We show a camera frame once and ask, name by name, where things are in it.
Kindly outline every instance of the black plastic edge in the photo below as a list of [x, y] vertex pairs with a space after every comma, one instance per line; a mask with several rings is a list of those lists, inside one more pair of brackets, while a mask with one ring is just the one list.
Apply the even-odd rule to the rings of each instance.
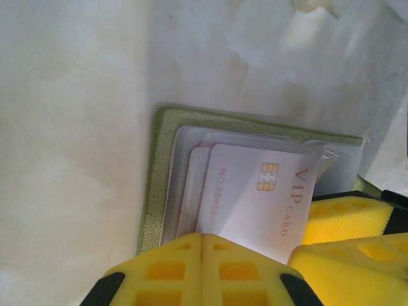
[[125, 275], [115, 272], [98, 280], [80, 306], [109, 306]]
[[408, 209], [408, 198], [399, 193], [393, 191], [384, 190], [380, 197], [381, 200], [389, 202], [391, 204], [397, 204], [401, 207]]
[[399, 234], [408, 232], [408, 211], [394, 208], [390, 215], [384, 235]]
[[323, 306], [305, 280], [288, 273], [281, 274], [280, 279], [295, 306]]

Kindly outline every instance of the white card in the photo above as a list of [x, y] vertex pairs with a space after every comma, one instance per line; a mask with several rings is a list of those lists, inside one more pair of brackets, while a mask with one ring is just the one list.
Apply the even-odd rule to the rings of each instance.
[[316, 169], [315, 154], [215, 145], [196, 231], [286, 263], [302, 241]]

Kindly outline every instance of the white surface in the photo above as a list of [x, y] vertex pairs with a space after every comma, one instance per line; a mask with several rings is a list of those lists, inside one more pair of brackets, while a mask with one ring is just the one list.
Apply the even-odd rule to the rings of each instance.
[[408, 194], [407, 26], [373, 1], [333, 11], [1, 1], [0, 304], [78, 305], [135, 253], [158, 101], [364, 136], [361, 173]]

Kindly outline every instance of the stack of cards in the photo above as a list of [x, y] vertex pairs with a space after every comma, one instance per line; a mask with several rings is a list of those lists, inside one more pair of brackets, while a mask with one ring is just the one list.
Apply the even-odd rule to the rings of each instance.
[[180, 128], [161, 243], [213, 233], [286, 263], [302, 241], [319, 158], [289, 138]]

